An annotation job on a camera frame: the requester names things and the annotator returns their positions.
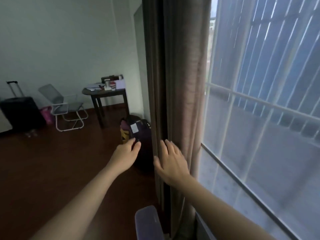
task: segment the forearm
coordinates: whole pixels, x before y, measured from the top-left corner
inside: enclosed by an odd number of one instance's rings
[[[106,166],[32,239],[82,239],[107,190],[118,175]]]
[[[218,240],[274,240],[274,238],[260,226],[214,196],[192,176],[185,176],[184,179],[178,183],[177,188],[194,206]]]

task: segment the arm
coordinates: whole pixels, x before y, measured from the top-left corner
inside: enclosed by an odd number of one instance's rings
[[[160,177],[186,197],[218,239],[274,240],[264,229],[234,210],[198,183],[189,173],[188,165],[178,147],[161,141],[162,166],[154,157]]]
[[[107,190],[116,177],[129,169],[137,158],[141,143],[135,139],[118,145],[109,163],[57,215],[47,222],[32,240],[82,239]]]

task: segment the pink bag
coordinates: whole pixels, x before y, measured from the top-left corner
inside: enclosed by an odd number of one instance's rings
[[[51,114],[52,107],[47,106],[40,109],[40,112],[45,119],[47,125],[52,125],[54,123],[54,116]]]

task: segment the chair seat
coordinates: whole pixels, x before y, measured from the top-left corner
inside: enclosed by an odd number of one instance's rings
[[[80,110],[82,105],[83,105],[82,102],[75,102],[75,103],[70,103],[70,104],[58,105],[53,108],[53,114],[54,115],[61,115],[61,114],[69,113],[69,112],[77,112]]]

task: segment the table leg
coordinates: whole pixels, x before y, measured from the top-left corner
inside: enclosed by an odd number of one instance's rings
[[[101,128],[104,128],[103,122],[102,122],[102,118],[101,118],[101,114],[99,111],[99,107],[97,105],[97,101],[96,98],[91,96],[92,102],[93,102],[93,106],[94,106],[94,110],[96,111],[97,117],[98,117],[98,121],[99,121],[99,125]]]
[[[97,97],[97,101],[98,101],[98,105],[99,105],[99,109],[100,109],[101,115],[102,115],[102,117],[104,117],[103,107],[102,107],[102,104],[101,104],[101,98]]]
[[[126,91],[124,91],[124,93],[122,94],[122,96],[123,96],[123,101],[124,101],[124,104],[125,104],[125,112],[126,112],[127,116],[129,116],[130,113],[129,113],[129,106],[128,106],[128,100],[127,100]]]

